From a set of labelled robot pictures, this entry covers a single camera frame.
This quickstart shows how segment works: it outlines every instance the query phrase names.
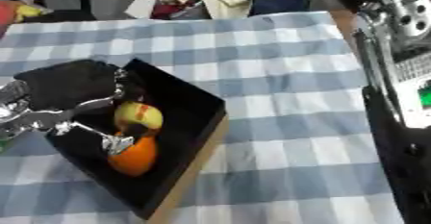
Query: open box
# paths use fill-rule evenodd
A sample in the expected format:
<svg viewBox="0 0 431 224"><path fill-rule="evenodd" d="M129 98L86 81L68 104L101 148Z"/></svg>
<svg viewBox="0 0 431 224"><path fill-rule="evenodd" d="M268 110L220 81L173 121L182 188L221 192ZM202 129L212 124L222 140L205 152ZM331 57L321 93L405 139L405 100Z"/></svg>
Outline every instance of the open box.
<svg viewBox="0 0 431 224"><path fill-rule="evenodd" d="M47 137L62 155L137 216L149 223L164 223L227 130L224 101L139 60L124 68L143 79L153 105L164 114L164 126L157 135L159 156L150 171L136 178L116 172L105 159L95 156L101 138L80 129ZM77 120L110 130L113 113L110 109ZM80 152L83 146L88 148L87 153L76 153L76 144L80 144Z"/></svg>

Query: silver metal part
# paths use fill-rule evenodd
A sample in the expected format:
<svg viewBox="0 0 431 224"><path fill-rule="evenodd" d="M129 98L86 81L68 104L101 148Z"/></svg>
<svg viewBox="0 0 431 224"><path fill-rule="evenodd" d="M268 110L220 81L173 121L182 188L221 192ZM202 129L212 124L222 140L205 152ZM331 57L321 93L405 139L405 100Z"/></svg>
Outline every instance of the silver metal part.
<svg viewBox="0 0 431 224"><path fill-rule="evenodd" d="M115 80L126 76L127 72L124 70L116 71ZM22 81L12 81L0 87L0 139L12 139L25 131L51 129L56 129L57 135L61 136L74 127L80 127L101 136L104 148L107 148L110 154L120 153L133 144L132 137L110 136L78 122L72 122L73 116L77 114L111 106L114 99L124 95L124 87L120 84L115 85L112 96L89 100L67 111L32 111L27 95L28 87Z"/></svg>
<svg viewBox="0 0 431 224"><path fill-rule="evenodd" d="M411 128L431 126L430 0L365 4L355 26L369 85L382 93L395 120Z"/></svg>
<svg viewBox="0 0 431 224"><path fill-rule="evenodd" d="M88 132L97 134L102 137L102 148L108 153L108 155L117 155L123 152L125 149L134 145L135 139L133 137L123 136L111 136L95 130L87 125L80 122L69 122L65 121L55 126L57 136L63 136L67 134L73 128L81 128Z"/></svg>

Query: blue and white checkered tablecloth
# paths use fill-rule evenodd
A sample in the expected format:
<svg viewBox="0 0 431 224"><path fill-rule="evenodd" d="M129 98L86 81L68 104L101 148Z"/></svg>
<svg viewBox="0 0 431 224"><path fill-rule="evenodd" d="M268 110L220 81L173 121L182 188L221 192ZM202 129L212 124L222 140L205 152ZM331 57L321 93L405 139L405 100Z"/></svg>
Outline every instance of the blue and white checkered tablecloth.
<svg viewBox="0 0 431 224"><path fill-rule="evenodd" d="M0 81L131 58L226 100L230 131L174 214L184 224L402 223L369 133L360 65L327 12L12 26ZM42 134L0 156L0 223L137 223Z"/></svg>

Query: robotic hand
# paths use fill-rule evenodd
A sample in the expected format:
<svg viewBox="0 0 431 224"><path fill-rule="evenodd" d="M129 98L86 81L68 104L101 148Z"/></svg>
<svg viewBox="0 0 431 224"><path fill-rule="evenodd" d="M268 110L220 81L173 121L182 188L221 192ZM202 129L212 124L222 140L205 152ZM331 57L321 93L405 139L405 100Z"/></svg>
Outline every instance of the robotic hand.
<svg viewBox="0 0 431 224"><path fill-rule="evenodd" d="M147 98L134 80L133 73L92 60L19 73L0 88L0 141L5 144L25 131L63 136L80 128L102 138L101 147L115 169L138 176L156 157L154 135L163 117L141 103ZM114 135L74 120L76 115L110 106L116 107Z"/></svg>
<svg viewBox="0 0 431 224"><path fill-rule="evenodd" d="M368 121L406 223L431 223L431 3L378 0L356 16Z"/></svg>

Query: black glove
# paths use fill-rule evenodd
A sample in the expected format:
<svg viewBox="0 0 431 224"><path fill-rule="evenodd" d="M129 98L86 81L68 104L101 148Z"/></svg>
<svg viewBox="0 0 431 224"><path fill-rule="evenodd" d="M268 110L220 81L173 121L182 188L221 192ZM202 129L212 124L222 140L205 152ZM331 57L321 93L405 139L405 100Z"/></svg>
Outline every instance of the black glove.
<svg viewBox="0 0 431 224"><path fill-rule="evenodd" d="M14 76L28 86L29 107L69 110L88 100L114 95L117 66L79 60L38 68Z"/></svg>

